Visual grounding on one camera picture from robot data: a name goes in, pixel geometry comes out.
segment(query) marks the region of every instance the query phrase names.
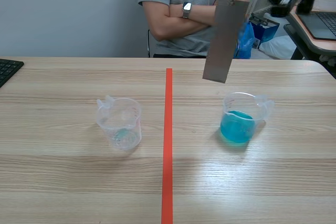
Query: blue liquid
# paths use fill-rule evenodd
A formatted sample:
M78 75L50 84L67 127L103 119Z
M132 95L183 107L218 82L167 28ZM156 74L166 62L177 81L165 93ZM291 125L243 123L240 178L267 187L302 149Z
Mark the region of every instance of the blue liquid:
M224 114L220 131L225 138L235 143L246 143L248 142L254 135L256 130L256 123L254 120L245 120L245 119L253 119L248 114L245 114L240 111L229 111L234 115Z

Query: measuring cup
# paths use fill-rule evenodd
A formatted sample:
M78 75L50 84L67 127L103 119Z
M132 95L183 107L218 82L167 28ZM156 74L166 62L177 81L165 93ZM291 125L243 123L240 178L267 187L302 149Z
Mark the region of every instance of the measuring cup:
M267 100L266 95L232 93L223 101L220 131L229 141L246 143L258 125L268 119L273 107L274 101Z
M141 141L141 107L130 98L114 99L106 96L97 100L97 124L110 143L121 150L130 150Z

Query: laptop keyboard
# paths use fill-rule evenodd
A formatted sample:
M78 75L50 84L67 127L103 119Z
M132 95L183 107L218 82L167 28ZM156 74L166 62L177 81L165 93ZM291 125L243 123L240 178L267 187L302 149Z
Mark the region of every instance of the laptop keyboard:
M5 84L22 66L22 61L0 59L0 87Z
M336 13L316 12L316 15L325 23L325 25L336 36Z

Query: red line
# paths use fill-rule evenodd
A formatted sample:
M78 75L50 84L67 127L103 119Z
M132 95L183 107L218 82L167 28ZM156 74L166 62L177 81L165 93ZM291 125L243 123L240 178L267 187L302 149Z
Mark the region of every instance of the red line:
M173 69L166 72L161 224L173 223Z

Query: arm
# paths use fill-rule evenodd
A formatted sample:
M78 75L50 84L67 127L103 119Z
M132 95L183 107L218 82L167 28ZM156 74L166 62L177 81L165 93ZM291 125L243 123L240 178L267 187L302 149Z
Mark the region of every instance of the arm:
M171 17L182 17L182 7L183 5L170 5ZM194 22L207 24L209 26L215 26L215 11L215 5L193 5L189 14L189 19L193 20Z
M207 27L182 17L171 17L169 6L159 2L143 2L143 7L150 31L158 41L185 37Z
M203 24L207 24L209 26L215 26L215 12L216 12L216 5L214 6L207 6L207 5L193 5L191 12L189 14L189 19L200 22ZM182 17L182 5L170 5L170 15L171 17Z

